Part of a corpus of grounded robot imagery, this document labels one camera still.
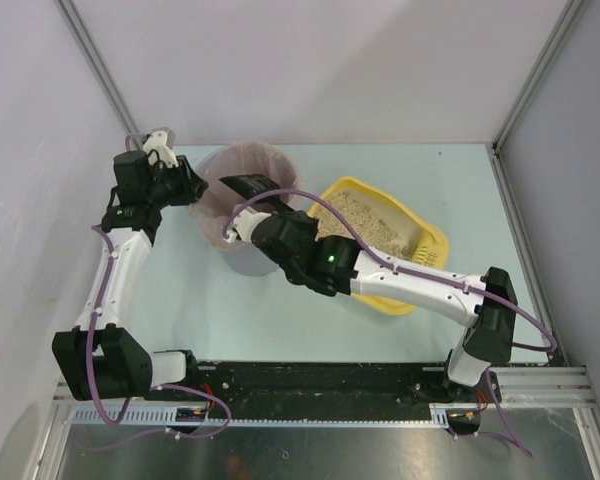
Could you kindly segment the black slotted litter scoop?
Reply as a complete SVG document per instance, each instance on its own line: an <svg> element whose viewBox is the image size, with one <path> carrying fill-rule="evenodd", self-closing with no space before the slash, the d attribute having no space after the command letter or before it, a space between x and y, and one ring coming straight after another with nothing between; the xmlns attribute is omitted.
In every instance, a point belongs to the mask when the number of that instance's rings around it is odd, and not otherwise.
<svg viewBox="0 0 600 480"><path fill-rule="evenodd" d="M281 186L278 183L264 174L224 176L220 178L220 181L241 198L238 204L233 207L233 212L247 200L250 200L259 194L281 189ZM250 206L250 209L263 213L285 214L294 212L294 209L282 199L280 194L258 200Z"/></svg>

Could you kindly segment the grey trash bin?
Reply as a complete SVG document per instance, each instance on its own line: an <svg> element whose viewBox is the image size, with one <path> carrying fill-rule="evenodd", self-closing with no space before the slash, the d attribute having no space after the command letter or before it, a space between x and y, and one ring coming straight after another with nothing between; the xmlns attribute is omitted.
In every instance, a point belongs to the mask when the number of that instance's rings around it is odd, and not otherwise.
<svg viewBox="0 0 600 480"><path fill-rule="evenodd" d="M236 273L243 276L262 277L269 275L278 269L278 266L270 261L253 245L236 242L240 249L224 251L219 250L225 263Z"/></svg>

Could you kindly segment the yellow litter box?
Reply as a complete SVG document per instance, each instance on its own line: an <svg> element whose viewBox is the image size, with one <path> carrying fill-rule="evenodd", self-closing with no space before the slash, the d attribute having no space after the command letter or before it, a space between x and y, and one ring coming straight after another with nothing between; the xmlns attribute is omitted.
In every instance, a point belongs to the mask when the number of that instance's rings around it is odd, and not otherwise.
<svg viewBox="0 0 600 480"><path fill-rule="evenodd" d="M390 194L355 177L340 178L323 192L322 199L327 202L329 196L341 191L352 193L378 213L401 237L409 240L413 249L409 261L436 269L445 267L450 244L439 228L423 220Z"/></svg>

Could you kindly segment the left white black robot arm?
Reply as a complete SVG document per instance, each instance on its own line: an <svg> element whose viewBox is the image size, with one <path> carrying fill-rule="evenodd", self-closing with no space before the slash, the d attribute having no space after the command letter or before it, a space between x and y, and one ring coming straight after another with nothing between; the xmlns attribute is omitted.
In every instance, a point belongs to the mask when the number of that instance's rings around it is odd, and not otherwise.
<svg viewBox="0 0 600 480"><path fill-rule="evenodd" d="M163 209L193 204L208 187L185 156L175 160L167 166L154 150L123 152L113 160L116 184L95 227L103 247L91 292L75 326L52 341L53 355L78 401L145 397L153 388L193 375L191 351L149 351L133 337L130 313Z"/></svg>

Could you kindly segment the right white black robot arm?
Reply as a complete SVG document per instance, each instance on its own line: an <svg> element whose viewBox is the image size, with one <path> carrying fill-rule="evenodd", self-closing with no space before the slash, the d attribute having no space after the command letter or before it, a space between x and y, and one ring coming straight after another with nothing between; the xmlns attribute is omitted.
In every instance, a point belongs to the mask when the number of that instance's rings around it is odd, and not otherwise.
<svg viewBox="0 0 600 480"><path fill-rule="evenodd" d="M396 259L354 240L317 235L318 222L301 211L245 212L235 222L240 238L276 263L287 280L333 297L375 296L414 305L449 318L464 333L449 353L444 387L451 395L476 389L484 372L509 361L515 307L509 274L459 275Z"/></svg>

